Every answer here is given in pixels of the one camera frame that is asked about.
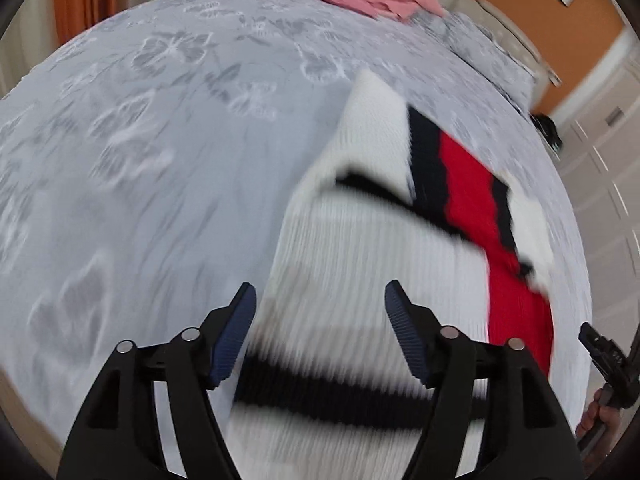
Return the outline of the right hand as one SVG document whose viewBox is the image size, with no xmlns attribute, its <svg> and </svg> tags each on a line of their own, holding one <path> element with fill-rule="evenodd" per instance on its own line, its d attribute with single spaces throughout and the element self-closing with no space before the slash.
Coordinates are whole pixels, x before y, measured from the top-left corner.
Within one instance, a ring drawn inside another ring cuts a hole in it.
<svg viewBox="0 0 640 480">
<path fill-rule="evenodd" d="M 602 436 L 590 448 L 590 451 L 582 458 L 585 469 L 597 468 L 611 452 L 615 436 L 620 429 L 620 410 L 607 406 L 601 400 L 602 396 L 608 398 L 610 394 L 603 388 L 598 389 L 588 408 L 582 414 L 582 418 L 576 427 L 576 438 L 582 440 L 585 434 L 589 434 L 594 426 L 601 424 Z"/>
</svg>

